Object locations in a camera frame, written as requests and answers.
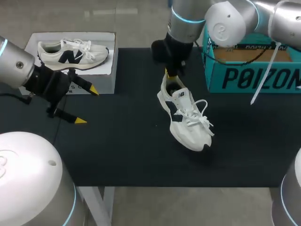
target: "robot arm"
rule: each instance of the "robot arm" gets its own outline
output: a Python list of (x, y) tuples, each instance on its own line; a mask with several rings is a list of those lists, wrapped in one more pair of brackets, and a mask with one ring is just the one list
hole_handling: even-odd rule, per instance
[(47, 100), (50, 103), (47, 109), (49, 117), (60, 117), (70, 123), (86, 122), (58, 109), (57, 106), (68, 92), (71, 82), (97, 96), (93, 85), (77, 76), (74, 69), (65, 74), (52, 71), (44, 65), (37, 67), (34, 62), (34, 56), (0, 36), (0, 82), (15, 89), (24, 86), (31, 94)]
[(301, 1), (174, 0), (166, 38), (152, 45), (154, 59), (165, 63), (171, 76), (181, 71), (205, 23), (211, 39), (222, 47), (257, 32), (301, 49)]

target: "black table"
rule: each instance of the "black table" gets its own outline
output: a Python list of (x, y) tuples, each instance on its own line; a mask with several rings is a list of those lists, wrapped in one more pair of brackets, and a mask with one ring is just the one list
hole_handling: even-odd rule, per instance
[(260, 94), (250, 106), (251, 94), (210, 94), (197, 51), (186, 72), (181, 80), (194, 99), (209, 103), (209, 152), (187, 150), (170, 134), (156, 96), (164, 67), (153, 63), (149, 48), (119, 49), (114, 95), (67, 97), (64, 109), (88, 124), (47, 118), (40, 99), (28, 107), (0, 97), (0, 132), (55, 140), (77, 186), (278, 186), (301, 147), (300, 97)]
[[(5, 84), (0, 84), (0, 93), (21, 95), (19, 90)], [(30, 105), (12, 97), (0, 97), (0, 134), (13, 131), (30, 132), (54, 144), (60, 120), (47, 117), (47, 106), (47, 102), (39, 97), (34, 97)]]

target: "blue led ring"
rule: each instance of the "blue led ring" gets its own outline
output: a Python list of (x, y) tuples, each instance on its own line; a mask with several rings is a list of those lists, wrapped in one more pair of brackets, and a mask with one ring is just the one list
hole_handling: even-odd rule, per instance
[(186, 20), (184, 19), (183, 17), (179, 16), (175, 11), (174, 11), (174, 8), (171, 7), (171, 11), (172, 13), (177, 17), (179, 18), (180, 20), (186, 22), (186, 23), (189, 23), (189, 24), (200, 24), (202, 22), (204, 22), (205, 20)]
[(283, 208), (284, 208), (284, 210), (285, 210), (285, 212), (286, 212), (288, 218), (291, 220), (291, 222), (293, 223), (293, 225), (298, 226), (298, 225), (296, 224), (296, 222), (293, 220), (293, 218), (291, 217), (291, 215), (289, 214), (289, 212), (287, 211), (286, 206), (285, 206), (285, 204), (284, 204), (283, 195), (282, 195), (282, 186), (283, 186), (283, 182), (284, 182), (285, 177), (286, 177), (286, 175), (284, 176), (284, 178), (283, 178), (283, 180), (282, 180), (282, 183), (281, 183), (281, 189), (280, 189), (282, 205), (283, 205)]
[(254, 8), (255, 8), (255, 10), (256, 10), (256, 12), (257, 12), (258, 21), (257, 21), (257, 26), (256, 26), (255, 29), (254, 29), (254, 31), (255, 31), (255, 30), (257, 29), (257, 27), (259, 26), (259, 21), (260, 21), (259, 11), (258, 11), (257, 6), (255, 6), (254, 2), (252, 2), (252, 1), (250, 1), (250, 0), (246, 0), (246, 1), (249, 2), (249, 3), (251, 3), (251, 4), (254, 6)]
[(8, 40), (5, 39), (5, 41), (3, 42), (3, 45), (2, 45), (2, 47), (0, 49), (0, 56), (2, 55), (2, 53), (3, 53), (3, 51), (4, 51), (4, 49), (5, 49), (6, 45), (7, 45), (7, 43), (8, 43)]
[(73, 211), (74, 211), (74, 208), (75, 208), (75, 203), (76, 203), (76, 188), (75, 188), (75, 185), (74, 185), (74, 184), (73, 184), (73, 186), (74, 186), (74, 202), (73, 202), (73, 207), (72, 207), (72, 209), (71, 209), (71, 212), (70, 212), (68, 218), (66, 219), (65, 223), (63, 224), (63, 226), (66, 226), (66, 225), (67, 225), (67, 223), (69, 222), (69, 220), (70, 220), (70, 218), (71, 218), (71, 216), (72, 216), (72, 213), (73, 213)]

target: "shoe upper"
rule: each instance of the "shoe upper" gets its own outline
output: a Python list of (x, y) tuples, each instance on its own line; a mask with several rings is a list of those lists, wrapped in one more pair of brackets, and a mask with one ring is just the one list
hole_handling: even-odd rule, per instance
[(105, 46), (92, 45), (91, 41), (61, 40), (59, 43), (38, 43), (38, 54), (45, 64), (70, 63), (88, 65), (104, 61), (109, 50)]
[[(166, 89), (167, 76), (164, 76), (161, 92), (163, 98), (170, 109), (172, 124), (178, 137), (190, 147), (191, 150), (201, 151), (204, 145), (211, 145), (211, 136), (214, 134), (210, 130), (212, 124), (203, 115), (207, 102), (205, 100), (194, 101), (191, 92), (184, 87), (178, 77), (174, 78), (182, 88), (169, 95)], [(206, 105), (202, 112), (196, 103), (204, 102)]]

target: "white sneaker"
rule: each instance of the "white sneaker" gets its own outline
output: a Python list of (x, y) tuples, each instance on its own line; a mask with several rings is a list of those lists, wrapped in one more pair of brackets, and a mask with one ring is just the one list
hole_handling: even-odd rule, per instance
[(67, 68), (88, 70), (101, 65), (109, 55), (105, 46), (91, 41), (61, 40), (56, 44), (38, 43), (38, 57), (46, 67), (58, 71)]
[[(167, 79), (164, 75), (158, 99), (165, 111), (170, 116), (170, 132), (178, 142), (193, 151), (202, 151), (204, 146), (211, 146), (211, 136), (214, 134), (209, 129), (213, 126), (203, 116), (208, 106), (206, 100), (194, 102), (191, 92), (183, 85), (178, 76)], [(196, 106), (205, 102), (202, 112)]]

